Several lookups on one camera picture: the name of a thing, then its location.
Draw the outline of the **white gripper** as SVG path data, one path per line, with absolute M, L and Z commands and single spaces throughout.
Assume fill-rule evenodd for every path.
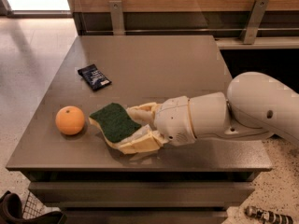
M 173 146 L 193 144 L 189 99 L 186 96 L 171 98 L 164 103 L 146 103 L 126 109 L 136 122 L 148 124 L 117 144 L 123 154 L 145 153 L 160 149 L 168 142 Z

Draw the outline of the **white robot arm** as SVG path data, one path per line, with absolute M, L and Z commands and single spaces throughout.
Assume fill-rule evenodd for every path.
M 198 139 L 256 140 L 276 134 L 299 143 L 299 94 L 257 72 L 235 77 L 227 92 L 172 98 L 127 109 L 147 125 L 118 146 L 124 154 L 151 152 L 165 143 L 192 144 Z

